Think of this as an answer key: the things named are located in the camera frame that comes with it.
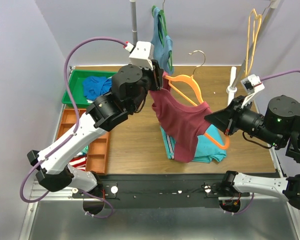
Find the maroon tank top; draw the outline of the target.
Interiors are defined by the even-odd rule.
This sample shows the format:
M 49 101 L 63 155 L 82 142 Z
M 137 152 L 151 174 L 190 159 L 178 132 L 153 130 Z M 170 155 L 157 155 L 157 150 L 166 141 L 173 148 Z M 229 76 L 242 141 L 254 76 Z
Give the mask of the maroon tank top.
M 163 80 L 161 90 L 149 92 L 152 99 L 152 110 L 160 126 L 176 141 L 174 159 L 189 163 L 195 157 L 198 136 L 204 135 L 211 125 L 205 116 L 212 113 L 207 102 L 197 106 L 187 106 L 176 100 L 171 94 L 168 80 Z

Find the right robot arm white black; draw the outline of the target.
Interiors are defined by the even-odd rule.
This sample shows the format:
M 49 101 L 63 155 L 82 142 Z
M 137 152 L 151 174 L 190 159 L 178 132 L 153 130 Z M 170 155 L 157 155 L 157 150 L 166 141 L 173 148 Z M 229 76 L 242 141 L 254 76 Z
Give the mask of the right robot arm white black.
M 300 174 L 286 176 L 275 151 L 285 149 L 285 155 L 300 164 L 300 103 L 286 95 L 272 98 L 264 115 L 243 106 L 244 96 L 234 98 L 222 110 L 205 116 L 205 120 L 227 137 L 238 130 L 246 141 L 256 138 L 270 151 L 279 177 L 249 175 L 228 170 L 220 182 L 205 187 L 211 197 L 240 197 L 260 194 L 281 199 L 300 210 Z

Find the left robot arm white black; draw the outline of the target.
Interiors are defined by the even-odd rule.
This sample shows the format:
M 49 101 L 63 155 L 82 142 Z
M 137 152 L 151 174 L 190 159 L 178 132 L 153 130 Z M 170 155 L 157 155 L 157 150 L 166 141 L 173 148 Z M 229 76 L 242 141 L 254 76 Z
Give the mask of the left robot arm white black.
M 162 87 L 164 70 L 157 60 L 150 63 L 151 69 L 132 63 L 121 67 L 112 76 L 111 90 L 97 97 L 78 123 L 46 149 L 29 152 L 28 156 L 39 163 L 35 176 L 42 187 L 50 192 L 77 188 L 91 198 L 100 194 L 101 182 L 97 173 L 79 170 L 69 162 L 91 142 L 126 121 L 130 115 L 139 113 L 148 92 Z

